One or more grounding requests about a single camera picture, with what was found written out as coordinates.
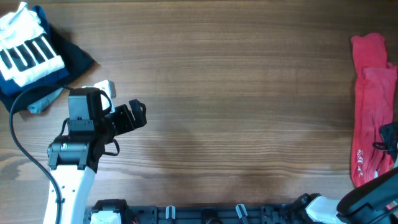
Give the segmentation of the red soccer t-shirt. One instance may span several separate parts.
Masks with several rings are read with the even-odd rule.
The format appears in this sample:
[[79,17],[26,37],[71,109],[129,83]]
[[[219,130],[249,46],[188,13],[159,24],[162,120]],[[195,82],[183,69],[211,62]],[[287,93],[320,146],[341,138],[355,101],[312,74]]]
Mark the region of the red soccer t-shirt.
[[396,156],[377,149],[379,128],[393,120],[397,66],[388,61],[385,38],[379,33],[351,38],[356,71],[354,134],[350,174],[355,187],[390,171]]

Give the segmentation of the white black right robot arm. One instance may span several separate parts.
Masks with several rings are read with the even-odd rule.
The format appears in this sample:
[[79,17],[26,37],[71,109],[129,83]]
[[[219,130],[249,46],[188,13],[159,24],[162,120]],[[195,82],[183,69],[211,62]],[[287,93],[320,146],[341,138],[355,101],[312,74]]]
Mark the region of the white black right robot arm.
[[397,165],[363,185],[341,200],[320,194],[300,196],[288,211],[292,223],[397,223]]

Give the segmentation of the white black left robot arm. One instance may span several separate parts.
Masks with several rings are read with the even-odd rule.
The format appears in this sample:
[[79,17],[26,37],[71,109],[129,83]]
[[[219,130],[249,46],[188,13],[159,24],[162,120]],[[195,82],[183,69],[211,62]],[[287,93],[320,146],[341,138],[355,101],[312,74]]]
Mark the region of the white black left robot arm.
[[69,117],[49,145],[48,166],[53,182],[45,211],[45,223],[82,223],[86,202],[101,156],[117,156],[105,146],[117,144],[116,136],[146,125],[146,106],[138,100],[103,108],[107,94],[99,88],[77,88],[68,96]]

